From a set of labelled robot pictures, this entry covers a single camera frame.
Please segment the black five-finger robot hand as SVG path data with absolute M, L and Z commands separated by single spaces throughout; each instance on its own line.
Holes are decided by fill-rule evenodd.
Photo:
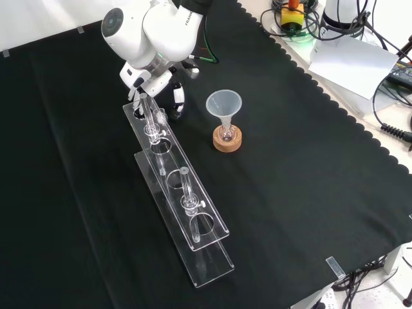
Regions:
M 122 82 L 129 88 L 128 100 L 133 102 L 134 107 L 139 107 L 140 95 L 145 93 L 154 99 L 166 87 L 173 89 L 174 103 L 172 104 L 169 117 L 178 120 L 185 106 L 185 93 L 183 85 L 174 80 L 174 74 L 182 70 L 191 79 L 199 75 L 199 67 L 193 61 L 186 59 L 181 62 L 167 62 L 166 64 L 155 64 L 154 62 L 145 68 L 135 69 L 126 62 L 120 71 Z

